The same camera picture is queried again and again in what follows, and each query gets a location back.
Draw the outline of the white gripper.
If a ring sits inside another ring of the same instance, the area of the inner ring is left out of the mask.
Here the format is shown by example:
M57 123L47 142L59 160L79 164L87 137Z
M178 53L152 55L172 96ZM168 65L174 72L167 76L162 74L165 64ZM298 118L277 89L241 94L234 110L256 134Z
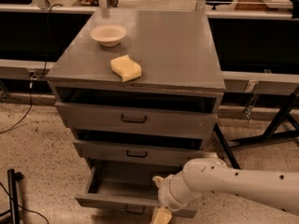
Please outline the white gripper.
M189 202L202 196L201 192L191 190L187 186L182 172L166 178L156 175L152 181L158 189L158 201L162 207L154 208L150 224L169 224L171 212L185 208Z

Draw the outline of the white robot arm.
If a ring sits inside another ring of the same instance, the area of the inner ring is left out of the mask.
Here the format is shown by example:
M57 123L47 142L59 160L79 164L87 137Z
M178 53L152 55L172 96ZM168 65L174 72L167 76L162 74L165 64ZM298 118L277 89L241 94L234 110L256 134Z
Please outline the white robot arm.
M152 178L158 189L159 205L149 224L168 224L174 213L207 194L236 195L256 203L299 214L299 174L239 170L217 158L187 161L182 170L166 178Z

